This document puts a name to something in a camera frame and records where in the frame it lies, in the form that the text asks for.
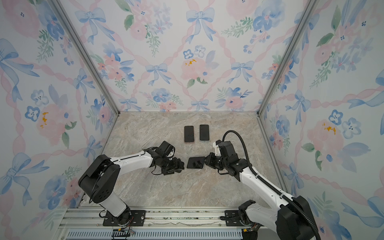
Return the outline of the corner aluminium post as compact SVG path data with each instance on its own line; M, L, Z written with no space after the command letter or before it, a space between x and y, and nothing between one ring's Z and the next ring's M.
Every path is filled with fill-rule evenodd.
M84 44L81 41L81 38L79 34L77 33L73 23L71 22L70 18L68 17L63 5L60 1L48 1L49 5L53 9L54 13L58 17L61 24L63 24L64 29L69 34L71 41L74 43L74 46L77 50L77 52L80 54L81 59L83 60L85 66L91 73L94 81L96 82L97 86L99 87L101 93L104 95L106 101L108 104L112 107L112 110L114 114L117 116L120 114L120 111L117 108L117 105L115 101L113 100L110 92L107 89L107 86L101 79L96 66L94 65L91 56L89 55L87 49L85 48Z
M289 41L289 44L287 45L287 49L283 54L282 61L279 65L279 67L276 70L276 74L272 78L272 81L267 88L266 95L263 98L263 101L260 105L260 108L258 110L258 117L261 118L264 114L264 111L267 109L268 102L270 98L273 95L274 89L279 83L280 77L283 75L283 71L285 67L288 65L294 51L296 50L296 47L298 45L298 41L300 40L301 36L303 35L305 31L305 27L308 25L310 18L313 15L313 12L318 4L318 1L316 0L310 0L308 1L308 4L304 8L304 11L301 15L301 18L299 19L299 23L297 27L295 28L295 31L291 37L291 40Z

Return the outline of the aluminium front rail frame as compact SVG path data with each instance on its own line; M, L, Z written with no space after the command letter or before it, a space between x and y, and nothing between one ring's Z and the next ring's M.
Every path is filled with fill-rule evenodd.
M101 207L69 209L55 240L277 240L278 235L263 225L231 224L221 216L237 210L212 208L133 207L130 225L120 230L108 222Z

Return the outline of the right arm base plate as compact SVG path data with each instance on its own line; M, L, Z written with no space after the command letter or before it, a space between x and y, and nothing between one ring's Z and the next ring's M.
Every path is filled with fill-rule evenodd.
M246 223L245 220L241 220L239 212L235 210L225 210L223 221L225 222L227 227L250 228L254 225L254 223Z

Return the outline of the left corner aluminium post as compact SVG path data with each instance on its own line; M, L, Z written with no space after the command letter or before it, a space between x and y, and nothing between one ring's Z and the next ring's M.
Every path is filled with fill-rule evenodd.
M69 34L71 41L74 43L74 46L77 50L77 52L80 54L81 59L83 60L85 66L91 73L94 81L96 82L97 86L99 87L101 93L104 95L106 101L108 104L112 107L112 110L114 114L117 116L120 114L120 111L117 108L117 105L115 101L113 100L110 92L107 89L107 86L101 79L96 66L94 65L91 56L89 55L87 49L85 48L84 44L81 41L81 38L79 34L77 33L73 23L71 22L70 18L68 17L63 5L60 1L48 1L49 5L53 9L54 13L58 17L61 24L63 24L64 29Z

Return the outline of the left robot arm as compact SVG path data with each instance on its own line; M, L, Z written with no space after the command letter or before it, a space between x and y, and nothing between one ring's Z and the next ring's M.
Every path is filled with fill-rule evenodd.
M158 148L145 149L137 154L109 158L98 156L78 181L79 187L90 200L102 206L118 225L131 219L128 205L114 192L117 179L138 169L160 167L162 175L181 173L184 162L173 157L174 150L159 152Z

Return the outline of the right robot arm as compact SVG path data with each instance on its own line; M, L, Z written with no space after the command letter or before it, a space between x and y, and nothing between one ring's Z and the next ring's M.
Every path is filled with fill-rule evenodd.
M252 201L242 204L239 217L244 225L260 224L277 233L281 240L321 239L309 203L272 184L256 171L248 159L240 159L237 154L210 153L204 160L210 168L226 170L228 175L251 188L268 204L268 208Z

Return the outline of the black phone case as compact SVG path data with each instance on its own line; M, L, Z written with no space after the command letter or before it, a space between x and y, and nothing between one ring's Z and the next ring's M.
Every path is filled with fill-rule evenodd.
M203 169L205 165L205 157L191 157L188 160L188 169Z

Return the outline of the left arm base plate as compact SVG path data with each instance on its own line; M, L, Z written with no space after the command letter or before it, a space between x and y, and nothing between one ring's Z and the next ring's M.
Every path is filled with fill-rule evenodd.
M119 217L113 216L109 211L103 217L104 227L143 227L146 219L145 210L124 211Z

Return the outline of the right corner aluminium post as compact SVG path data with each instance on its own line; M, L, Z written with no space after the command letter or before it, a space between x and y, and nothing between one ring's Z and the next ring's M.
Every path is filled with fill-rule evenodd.
M294 51L296 50L296 47L298 45L298 41L300 40L301 36L303 35L305 31L305 27L308 25L310 18L313 15L313 12L318 4L318 1L316 0L310 0L308 1L308 4L304 8L304 11L301 15L301 18L299 19L299 23L297 27L295 28L295 31L291 37L291 40L289 41L289 44L287 45L287 49L283 54L282 61L279 65L279 67L276 70L276 74L272 78L272 81L267 88L266 95L263 98L263 101L260 105L260 108L258 110L258 117L261 118L264 114L264 111L267 109L268 102L270 98L273 95L274 89L279 83L280 77L283 75L283 71L285 67L288 65Z

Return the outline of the purple-edged black phone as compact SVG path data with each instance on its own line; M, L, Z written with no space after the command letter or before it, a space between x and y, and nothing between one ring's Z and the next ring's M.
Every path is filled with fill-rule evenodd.
M184 142L193 143L195 141L195 132L193 126L184 127Z

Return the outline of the blue-edged black phone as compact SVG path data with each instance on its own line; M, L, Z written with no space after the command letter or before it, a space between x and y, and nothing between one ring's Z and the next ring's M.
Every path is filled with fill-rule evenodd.
M210 128L209 125L200 125L200 141L210 140Z

